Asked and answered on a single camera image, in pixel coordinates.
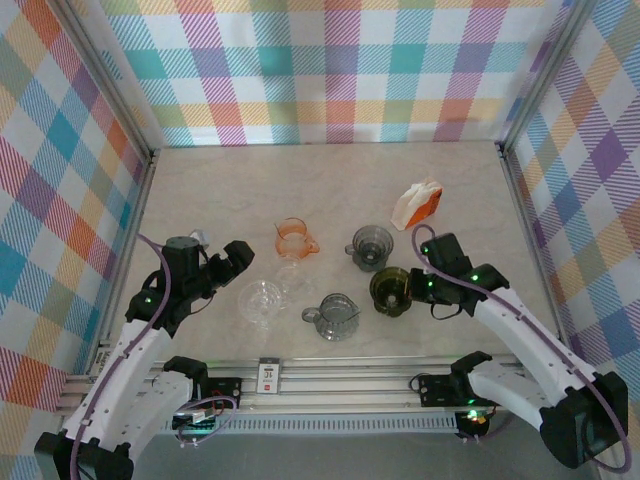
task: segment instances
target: colorful plaid backdrop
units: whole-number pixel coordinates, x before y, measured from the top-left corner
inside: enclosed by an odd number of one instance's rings
[[[75,3],[171,146],[498,138],[571,3],[98,1]]]
[[[640,0],[599,2],[517,154],[561,320],[626,380],[640,450]]]
[[[0,0],[0,66],[0,478],[27,479],[86,360],[143,163],[44,0]]]

